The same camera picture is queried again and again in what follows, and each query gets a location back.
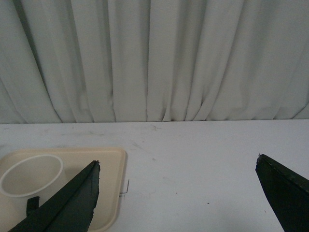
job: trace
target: round container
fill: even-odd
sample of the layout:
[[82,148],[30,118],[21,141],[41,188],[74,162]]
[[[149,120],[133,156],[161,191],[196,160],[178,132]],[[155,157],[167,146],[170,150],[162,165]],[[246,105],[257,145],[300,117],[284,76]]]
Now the round container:
[[62,159],[44,154],[24,159],[8,169],[0,179],[0,192],[25,218],[29,198],[39,196],[41,206],[66,183]]

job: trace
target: curtain fold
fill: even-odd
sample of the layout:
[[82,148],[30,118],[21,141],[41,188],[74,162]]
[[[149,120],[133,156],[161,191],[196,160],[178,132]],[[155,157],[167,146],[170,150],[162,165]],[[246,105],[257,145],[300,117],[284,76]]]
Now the curtain fold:
[[0,1],[0,123],[309,118],[307,0]]

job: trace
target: table surface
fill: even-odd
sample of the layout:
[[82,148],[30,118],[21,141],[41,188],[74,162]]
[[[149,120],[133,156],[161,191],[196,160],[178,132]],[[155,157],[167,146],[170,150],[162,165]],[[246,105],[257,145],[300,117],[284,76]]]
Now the table surface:
[[0,157],[98,146],[127,152],[129,190],[108,232],[283,232],[258,154],[309,179],[309,120],[0,125]]

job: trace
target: white backdrop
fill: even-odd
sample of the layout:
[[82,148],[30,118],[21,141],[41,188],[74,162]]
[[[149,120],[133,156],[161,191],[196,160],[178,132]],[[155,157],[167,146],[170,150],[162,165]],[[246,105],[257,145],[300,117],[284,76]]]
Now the white backdrop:
[[0,123],[309,118],[307,0],[2,0]]

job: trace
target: plastic tray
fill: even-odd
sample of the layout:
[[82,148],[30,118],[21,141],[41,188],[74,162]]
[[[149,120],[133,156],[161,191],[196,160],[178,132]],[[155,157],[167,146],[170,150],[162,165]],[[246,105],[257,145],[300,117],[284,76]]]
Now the plastic tray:
[[[68,180],[71,180],[93,160],[100,162],[98,203],[89,232],[108,229],[117,217],[119,193],[123,182],[126,152],[117,147],[23,149],[0,159],[0,176],[15,163],[39,154],[54,154],[62,158]],[[6,196],[0,193],[0,232],[7,232],[20,218],[14,217],[14,209]]]

